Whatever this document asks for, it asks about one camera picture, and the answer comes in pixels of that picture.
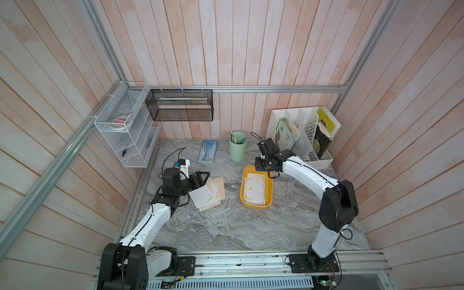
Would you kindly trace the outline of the white yellow-pattern paper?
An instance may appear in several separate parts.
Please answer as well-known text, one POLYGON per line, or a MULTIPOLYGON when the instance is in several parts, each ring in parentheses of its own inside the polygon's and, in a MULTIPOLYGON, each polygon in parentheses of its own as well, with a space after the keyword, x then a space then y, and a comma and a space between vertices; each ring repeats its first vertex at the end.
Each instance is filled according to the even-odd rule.
POLYGON ((216 199, 220 201, 221 196, 219 194, 219 188, 218 188, 217 182, 214 181, 213 179, 209 179, 208 183, 211 185, 211 190, 215 194, 216 199))
POLYGON ((198 209, 201 205, 210 202, 213 197, 211 196, 211 193, 207 187, 207 185, 193 190, 189 193, 189 197, 192 199, 195 207, 198 209))
POLYGON ((207 187, 208 187, 208 189, 209 189, 209 191, 210 191, 210 193, 211 193, 211 196, 213 197, 212 200, 216 200, 215 194, 212 192, 212 190, 211 190, 211 185, 210 185, 208 182, 207 182, 207 187))

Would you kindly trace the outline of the pink lined paper sheet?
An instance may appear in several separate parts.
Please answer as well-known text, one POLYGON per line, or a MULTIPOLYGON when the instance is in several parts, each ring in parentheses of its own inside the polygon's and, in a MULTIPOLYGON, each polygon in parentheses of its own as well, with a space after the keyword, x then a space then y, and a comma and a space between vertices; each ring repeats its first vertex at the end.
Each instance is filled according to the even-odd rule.
POLYGON ((217 190, 218 190, 218 193, 219 193, 219 196, 220 196, 220 200, 225 200, 226 196, 225 196, 225 186, 224 186, 223 177, 214 178, 213 181, 216 184, 216 187, 217 187, 217 190))

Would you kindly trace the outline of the yellow plastic storage box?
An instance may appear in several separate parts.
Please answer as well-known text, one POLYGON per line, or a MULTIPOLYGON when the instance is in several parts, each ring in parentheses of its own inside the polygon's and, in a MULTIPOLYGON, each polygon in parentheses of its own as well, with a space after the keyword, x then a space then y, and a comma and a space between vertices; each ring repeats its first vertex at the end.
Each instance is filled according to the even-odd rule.
POLYGON ((273 180, 271 179, 272 173, 269 172, 257 172, 253 165, 247 166, 242 174, 242 184, 240 188, 240 200, 242 204, 249 209, 264 210, 267 209, 273 203, 273 180), (244 201, 244 186, 245 186, 245 177, 248 174, 259 174, 265 177, 265 205, 252 205, 247 204, 244 201))

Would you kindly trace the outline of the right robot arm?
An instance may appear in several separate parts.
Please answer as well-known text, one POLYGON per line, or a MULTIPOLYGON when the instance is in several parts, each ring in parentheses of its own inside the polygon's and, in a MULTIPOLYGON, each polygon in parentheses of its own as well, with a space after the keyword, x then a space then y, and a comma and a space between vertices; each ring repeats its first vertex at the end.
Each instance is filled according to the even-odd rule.
POLYGON ((258 142, 257 146, 261 152, 260 157, 255 158, 258 172, 286 174, 320 198, 321 226, 308 248, 308 260, 313 266, 325 263, 333 256, 342 232, 359 214, 353 184, 321 173, 290 150, 280 151, 270 138, 258 142))

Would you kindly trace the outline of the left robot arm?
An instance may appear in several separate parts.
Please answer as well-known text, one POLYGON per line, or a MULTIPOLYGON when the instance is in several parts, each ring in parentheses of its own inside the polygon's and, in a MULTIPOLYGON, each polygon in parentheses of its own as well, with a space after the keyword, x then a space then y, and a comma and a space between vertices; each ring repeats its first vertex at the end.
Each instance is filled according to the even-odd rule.
POLYGON ((145 290, 158 275, 178 282, 195 272, 193 256, 179 258, 176 248, 152 246, 163 225, 181 206, 180 198, 204 187, 209 172, 187 175, 178 167, 162 173, 162 185, 139 224, 120 242, 108 244, 102 252, 96 288, 98 290, 145 290))

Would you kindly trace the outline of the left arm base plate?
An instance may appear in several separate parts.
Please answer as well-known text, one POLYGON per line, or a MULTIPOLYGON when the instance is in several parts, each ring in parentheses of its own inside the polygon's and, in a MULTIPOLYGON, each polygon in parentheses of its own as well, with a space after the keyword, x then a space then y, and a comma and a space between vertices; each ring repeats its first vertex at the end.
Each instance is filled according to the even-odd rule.
POLYGON ((172 258, 167 253, 149 258, 147 268, 149 278, 165 276, 193 276, 195 274, 195 256, 172 258))

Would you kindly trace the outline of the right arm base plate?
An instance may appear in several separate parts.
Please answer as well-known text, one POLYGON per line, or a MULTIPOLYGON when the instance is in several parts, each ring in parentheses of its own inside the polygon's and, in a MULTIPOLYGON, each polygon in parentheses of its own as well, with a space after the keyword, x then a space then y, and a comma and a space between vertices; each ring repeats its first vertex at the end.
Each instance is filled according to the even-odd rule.
POLYGON ((294 274, 340 272, 335 253, 325 258, 320 258, 316 254, 290 254, 287 264, 294 274))

